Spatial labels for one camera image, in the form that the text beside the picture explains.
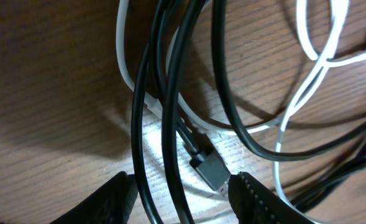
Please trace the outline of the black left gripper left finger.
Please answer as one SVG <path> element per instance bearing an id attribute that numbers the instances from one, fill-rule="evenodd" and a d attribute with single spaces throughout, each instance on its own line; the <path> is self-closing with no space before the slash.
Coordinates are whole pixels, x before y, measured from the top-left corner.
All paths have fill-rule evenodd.
<path id="1" fill-rule="evenodd" d="M 135 175 L 122 171 L 53 223 L 127 223 L 137 196 Z"/>

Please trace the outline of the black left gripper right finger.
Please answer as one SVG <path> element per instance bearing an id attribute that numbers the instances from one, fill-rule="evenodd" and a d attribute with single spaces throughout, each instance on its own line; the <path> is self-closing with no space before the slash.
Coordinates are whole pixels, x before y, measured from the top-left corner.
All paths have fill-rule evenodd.
<path id="1" fill-rule="evenodd" d="M 312 224 L 247 172 L 230 177 L 228 197 L 242 224 Z"/>

